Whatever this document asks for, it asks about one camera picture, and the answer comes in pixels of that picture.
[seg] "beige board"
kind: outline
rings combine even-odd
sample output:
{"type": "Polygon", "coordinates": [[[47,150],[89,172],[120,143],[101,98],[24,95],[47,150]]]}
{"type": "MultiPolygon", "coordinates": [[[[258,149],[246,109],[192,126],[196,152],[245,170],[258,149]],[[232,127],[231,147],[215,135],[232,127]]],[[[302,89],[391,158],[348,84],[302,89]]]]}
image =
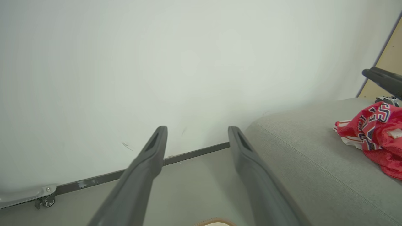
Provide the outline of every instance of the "beige board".
{"type": "MultiPolygon", "coordinates": [[[[402,19],[399,20],[377,64],[377,68],[402,75],[402,19]]],[[[392,96],[389,92],[368,80],[359,97],[375,100],[379,96],[392,96]]]]}

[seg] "couch cushion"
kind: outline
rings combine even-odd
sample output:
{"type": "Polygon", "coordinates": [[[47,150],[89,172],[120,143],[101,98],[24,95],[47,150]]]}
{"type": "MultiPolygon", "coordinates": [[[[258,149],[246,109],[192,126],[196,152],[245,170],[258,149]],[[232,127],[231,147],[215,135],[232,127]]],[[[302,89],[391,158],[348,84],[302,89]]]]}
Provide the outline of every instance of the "couch cushion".
{"type": "Polygon", "coordinates": [[[332,130],[372,103],[353,98],[272,114],[245,132],[313,225],[402,225],[402,182],[332,130]]]}

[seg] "sofa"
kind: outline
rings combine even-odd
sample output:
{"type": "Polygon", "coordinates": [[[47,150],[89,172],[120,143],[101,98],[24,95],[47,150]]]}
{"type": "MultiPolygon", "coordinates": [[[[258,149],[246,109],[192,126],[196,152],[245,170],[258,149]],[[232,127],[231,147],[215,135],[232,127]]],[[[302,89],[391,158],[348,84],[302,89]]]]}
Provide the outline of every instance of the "sofa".
{"type": "Polygon", "coordinates": [[[352,98],[264,116],[245,135],[312,225],[402,225],[402,181],[332,129],[373,101],[352,98]]]}

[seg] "caster wheel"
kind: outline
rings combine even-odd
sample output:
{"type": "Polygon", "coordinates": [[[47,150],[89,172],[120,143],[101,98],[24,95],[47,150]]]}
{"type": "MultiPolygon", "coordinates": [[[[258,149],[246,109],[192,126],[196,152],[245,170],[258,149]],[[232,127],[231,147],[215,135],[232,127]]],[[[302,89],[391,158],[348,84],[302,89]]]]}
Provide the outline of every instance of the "caster wheel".
{"type": "Polygon", "coordinates": [[[44,201],[43,201],[43,205],[45,206],[45,207],[51,207],[51,206],[53,206],[53,204],[56,202],[56,199],[55,198],[47,198],[47,199],[45,199],[44,201]]]}

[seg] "dark gray baseboard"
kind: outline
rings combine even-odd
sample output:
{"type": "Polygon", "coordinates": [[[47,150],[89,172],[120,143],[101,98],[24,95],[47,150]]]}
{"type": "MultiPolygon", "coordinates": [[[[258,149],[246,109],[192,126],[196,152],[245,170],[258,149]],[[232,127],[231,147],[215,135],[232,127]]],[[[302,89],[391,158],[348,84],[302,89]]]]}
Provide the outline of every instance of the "dark gray baseboard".
{"type": "MultiPolygon", "coordinates": [[[[230,147],[229,142],[226,142],[226,143],[217,144],[217,145],[214,145],[211,147],[202,148],[202,149],[195,150],[192,152],[187,152],[184,154],[169,157],[164,160],[164,166],[170,165],[170,164],[173,164],[176,162],[184,161],[184,160],[187,160],[190,158],[194,158],[197,156],[201,156],[204,154],[208,154],[211,152],[219,151],[219,150],[222,150],[222,149],[225,149],[228,147],[230,147]]],[[[100,184],[103,184],[106,182],[114,181],[114,180],[119,179],[120,176],[123,174],[123,172],[124,172],[124,170],[116,171],[113,173],[108,173],[108,174],[100,175],[97,177],[92,177],[92,178],[72,182],[69,184],[59,185],[59,186],[57,186],[55,193],[56,193],[56,195],[61,195],[61,194],[69,193],[72,191],[77,191],[80,189],[92,187],[95,185],[100,185],[100,184]]]]}

